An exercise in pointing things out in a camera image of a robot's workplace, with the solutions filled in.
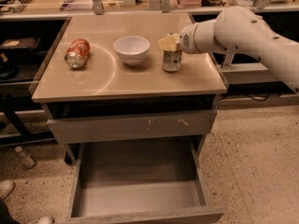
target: drawer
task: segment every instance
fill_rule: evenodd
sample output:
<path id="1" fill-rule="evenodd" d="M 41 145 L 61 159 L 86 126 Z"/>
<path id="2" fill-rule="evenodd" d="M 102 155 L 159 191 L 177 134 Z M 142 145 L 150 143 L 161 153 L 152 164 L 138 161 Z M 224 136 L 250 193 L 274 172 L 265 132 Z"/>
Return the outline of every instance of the drawer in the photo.
<path id="1" fill-rule="evenodd" d="M 217 109 L 210 98 L 209 105 L 197 98 L 139 99 L 130 104 L 89 104 L 85 109 L 83 105 L 77 108 L 80 111 L 67 109 L 67 118 L 50 119 L 48 124 L 61 144 L 207 134 Z"/>
<path id="2" fill-rule="evenodd" d="M 80 146 L 71 223 L 214 223 L 193 143 L 187 137 Z"/>

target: shoe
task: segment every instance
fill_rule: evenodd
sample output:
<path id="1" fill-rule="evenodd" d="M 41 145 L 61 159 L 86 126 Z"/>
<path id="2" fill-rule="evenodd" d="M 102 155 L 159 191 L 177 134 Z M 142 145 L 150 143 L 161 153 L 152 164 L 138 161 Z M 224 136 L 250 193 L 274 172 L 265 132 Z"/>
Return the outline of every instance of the shoe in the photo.
<path id="1" fill-rule="evenodd" d="M 53 224 L 53 223 L 54 223 L 53 217 L 44 216 L 44 217 L 34 220 L 28 224 Z"/>
<path id="2" fill-rule="evenodd" d="M 0 182 L 0 199 L 4 200 L 14 188 L 15 183 L 12 180 L 5 180 Z"/>

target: plastic bottle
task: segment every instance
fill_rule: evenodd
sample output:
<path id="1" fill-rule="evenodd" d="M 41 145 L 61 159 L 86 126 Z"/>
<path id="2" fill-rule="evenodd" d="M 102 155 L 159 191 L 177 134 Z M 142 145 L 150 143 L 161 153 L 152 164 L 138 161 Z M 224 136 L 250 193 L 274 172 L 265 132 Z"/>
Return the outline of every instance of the plastic bottle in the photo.
<path id="1" fill-rule="evenodd" d="M 21 160 L 21 166 L 25 169 L 32 169 L 36 167 L 37 162 L 34 160 L 30 153 L 18 146 L 15 148 L 16 153 L 19 155 Z"/>

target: person's leg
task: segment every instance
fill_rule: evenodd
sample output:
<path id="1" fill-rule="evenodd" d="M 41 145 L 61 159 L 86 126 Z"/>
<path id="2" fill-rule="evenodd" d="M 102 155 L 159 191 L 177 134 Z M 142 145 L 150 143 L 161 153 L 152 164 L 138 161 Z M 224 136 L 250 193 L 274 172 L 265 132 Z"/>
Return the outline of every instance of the person's leg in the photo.
<path id="1" fill-rule="evenodd" d="M 0 223 L 1 224 L 20 224 L 18 221 L 14 220 L 7 208 L 6 203 L 0 199 Z"/>

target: white bowl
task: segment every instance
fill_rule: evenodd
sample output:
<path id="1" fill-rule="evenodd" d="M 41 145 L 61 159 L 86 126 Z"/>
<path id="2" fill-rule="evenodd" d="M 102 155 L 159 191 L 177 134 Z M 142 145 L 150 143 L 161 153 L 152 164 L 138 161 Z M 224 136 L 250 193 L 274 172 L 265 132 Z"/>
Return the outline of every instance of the white bowl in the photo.
<path id="1" fill-rule="evenodd" d="M 129 35 L 114 43 L 114 50 L 122 62 L 129 65 L 140 64 L 147 56 L 150 42 L 141 36 Z"/>

